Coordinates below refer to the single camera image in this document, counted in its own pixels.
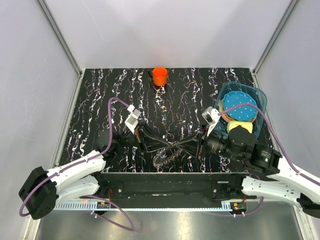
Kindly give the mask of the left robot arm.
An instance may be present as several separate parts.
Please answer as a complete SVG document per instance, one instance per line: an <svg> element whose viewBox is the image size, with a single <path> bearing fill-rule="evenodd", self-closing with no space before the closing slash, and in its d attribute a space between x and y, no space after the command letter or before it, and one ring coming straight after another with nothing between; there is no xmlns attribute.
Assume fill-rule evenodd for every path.
<svg viewBox="0 0 320 240"><path fill-rule="evenodd" d="M171 146L155 135L144 122L122 134L110 127L102 130L96 147L87 155L60 167L31 171L18 192L22 200L19 215L38 220L48 215L57 205L85 197L103 198L111 193L102 172L119 161L124 148L132 145L144 153L158 152Z"/></svg>

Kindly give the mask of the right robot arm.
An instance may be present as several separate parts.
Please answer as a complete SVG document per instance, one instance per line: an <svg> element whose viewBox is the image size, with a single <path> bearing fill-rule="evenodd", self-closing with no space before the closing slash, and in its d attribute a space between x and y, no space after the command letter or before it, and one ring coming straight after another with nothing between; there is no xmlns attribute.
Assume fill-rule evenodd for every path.
<svg viewBox="0 0 320 240"><path fill-rule="evenodd" d="M271 198L320 217L320 179L290 163L279 151L258 144L241 126L233 128L227 137L204 129L179 141L177 147L197 159L211 154L241 162L248 175L231 177L227 192L232 198L243 194Z"/></svg>

